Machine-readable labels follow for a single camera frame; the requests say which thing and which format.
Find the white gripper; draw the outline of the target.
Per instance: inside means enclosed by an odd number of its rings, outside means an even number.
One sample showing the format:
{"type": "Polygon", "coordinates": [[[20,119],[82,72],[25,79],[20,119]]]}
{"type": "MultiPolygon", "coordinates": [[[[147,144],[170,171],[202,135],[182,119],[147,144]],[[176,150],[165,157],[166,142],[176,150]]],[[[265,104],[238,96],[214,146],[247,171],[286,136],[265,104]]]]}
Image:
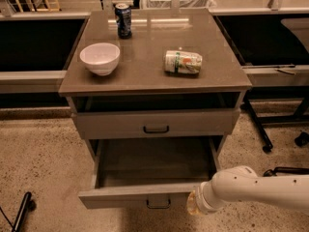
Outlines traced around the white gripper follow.
{"type": "Polygon", "coordinates": [[[226,205],[212,188],[211,182],[203,182],[197,186],[186,201],[186,209],[191,215],[209,215],[218,212],[226,205]]]}

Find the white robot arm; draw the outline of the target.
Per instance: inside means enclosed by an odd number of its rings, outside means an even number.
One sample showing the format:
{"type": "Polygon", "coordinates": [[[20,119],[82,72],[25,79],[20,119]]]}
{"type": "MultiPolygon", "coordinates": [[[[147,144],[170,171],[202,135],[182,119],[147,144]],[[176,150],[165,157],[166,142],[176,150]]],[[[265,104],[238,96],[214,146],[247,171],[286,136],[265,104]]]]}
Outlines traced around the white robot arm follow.
{"type": "Polygon", "coordinates": [[[232,202],[260,202],[309,215],[309,175],[260,177],[249,166],[216,172],[188,196],[192,215],[213,214],[232,202]]]}

